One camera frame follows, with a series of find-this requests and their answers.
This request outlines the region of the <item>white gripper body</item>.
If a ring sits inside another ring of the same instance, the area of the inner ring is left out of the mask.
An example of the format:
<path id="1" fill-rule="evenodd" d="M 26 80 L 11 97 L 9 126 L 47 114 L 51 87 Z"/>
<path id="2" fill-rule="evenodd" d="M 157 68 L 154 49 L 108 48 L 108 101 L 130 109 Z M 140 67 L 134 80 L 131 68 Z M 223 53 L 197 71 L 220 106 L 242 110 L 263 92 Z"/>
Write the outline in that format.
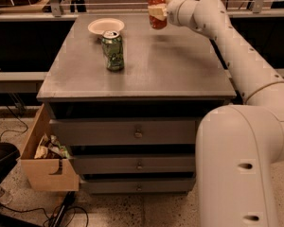
<path id="1" fill-rule="evenodd" d="M 174 26 L 195 27 L 193 14 L 197 4 L 195 0 L 167 0 L 168 22 Z"/>

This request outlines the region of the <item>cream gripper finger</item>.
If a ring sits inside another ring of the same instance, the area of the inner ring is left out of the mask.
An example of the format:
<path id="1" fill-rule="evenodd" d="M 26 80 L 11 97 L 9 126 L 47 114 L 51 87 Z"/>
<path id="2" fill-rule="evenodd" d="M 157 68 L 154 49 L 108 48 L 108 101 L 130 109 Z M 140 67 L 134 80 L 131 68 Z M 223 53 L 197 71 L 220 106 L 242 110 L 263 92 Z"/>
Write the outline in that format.
<path id="1" fill-rule="evenodd" d="M 152 16 L 160 21 L 164 21 L 168 16 L 166 4 L 149 5 L 148 11 L 149 16 Z"/>

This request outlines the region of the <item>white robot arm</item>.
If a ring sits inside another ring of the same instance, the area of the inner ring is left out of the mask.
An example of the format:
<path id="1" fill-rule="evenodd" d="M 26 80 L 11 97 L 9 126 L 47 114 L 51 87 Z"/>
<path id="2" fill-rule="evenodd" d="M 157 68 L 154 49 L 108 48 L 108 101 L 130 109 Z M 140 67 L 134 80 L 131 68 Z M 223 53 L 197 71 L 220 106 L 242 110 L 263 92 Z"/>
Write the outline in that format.
<path id="1" fill-rule="evenodd" d="M 271 165 L 284 161 L 284 78 L 234 29 L 221 0 L 166 0 L 149 14 L 213 40 L 243 100 L 196 137 L 201 227 L 278 227 Z"/>

